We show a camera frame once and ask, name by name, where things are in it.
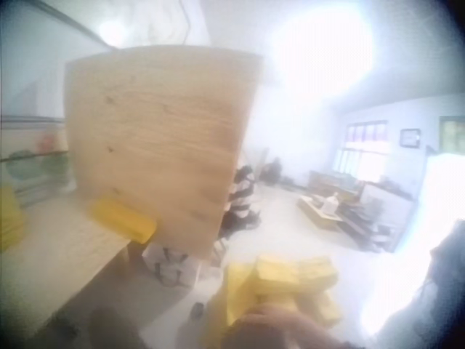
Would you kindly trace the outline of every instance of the floor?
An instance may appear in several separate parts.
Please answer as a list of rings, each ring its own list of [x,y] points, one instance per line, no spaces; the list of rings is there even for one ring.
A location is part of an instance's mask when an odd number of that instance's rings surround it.
[[[400,348],[389,337],[404,340],[405,321],[399,323],[402,331],[395,325],[386,332],[384,337],[388,339],[384,341],[382,331],[378,337],[370,336],[364,326],[376,313],[368,308],[378,306],[373,303],[373,295],[380,286],[379,274],[392,256],[361,252],[345,234],[317,228],[296,206],[298,196],[278,188],[260,187],[262,224],[256,230],[237,232],[230,239],[225,262],[252,262],[262,253],[288,260],[328,255],[339,270],[339,282],[331,294],[344,313],[344,320],[331,333],[368,348]],[[218,290],[221,276],[203,277],[192,290],[169,289],[161,286],[141,265],[134,265],[129,275],[117,267],[109,265],[63,310],[64,316],[79,331],[72,348],[91,348],[87,331],[89,314],[105,307],[132,322],[149,348],[198,348],[196,343],[201,338],[203,321],[191,321],[189,314],[196,302],[207,302]]]

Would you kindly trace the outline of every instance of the ceiling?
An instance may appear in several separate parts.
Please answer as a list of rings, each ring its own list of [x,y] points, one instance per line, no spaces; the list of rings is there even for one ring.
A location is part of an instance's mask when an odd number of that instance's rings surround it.
[[[264,82],[278,84],[279,76],[270,58],[273,33],[289,18],[322,1],[201,0],[201,3],[211,43],[215,47],[264,55]],[[428,0],[351,3],[359,6],[371,26],[375,63],[362,81],[332,101],[338,113],[465,91],[464,40],[444,6]]]

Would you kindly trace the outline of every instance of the table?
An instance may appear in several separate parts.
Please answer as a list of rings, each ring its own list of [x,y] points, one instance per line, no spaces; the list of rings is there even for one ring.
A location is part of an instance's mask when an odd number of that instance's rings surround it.
[[[78,294],[129,240],[87,217],[75,193],[24,211],[25,238],[1,254],[1,315],[32,337]]]
[[[342,222],[342,219],[337,214],[329,215],[323,213],[313,204],[312,198],[300,196],[297,204],[319,228],[338,230],[337,222]]]

